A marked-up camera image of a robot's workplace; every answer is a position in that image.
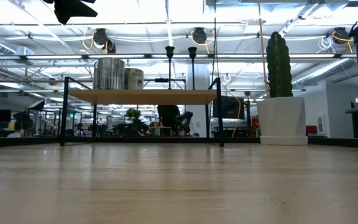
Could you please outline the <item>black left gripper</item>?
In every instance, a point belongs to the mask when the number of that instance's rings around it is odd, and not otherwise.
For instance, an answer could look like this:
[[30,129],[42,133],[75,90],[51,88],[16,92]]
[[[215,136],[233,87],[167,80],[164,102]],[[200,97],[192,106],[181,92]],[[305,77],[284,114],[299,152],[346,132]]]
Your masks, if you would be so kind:
[[98,13],[83,2],[94,4],[96,0],[42,0],[54,3],[54,13],[59,23],[65,25],[71,17],[96,17]]

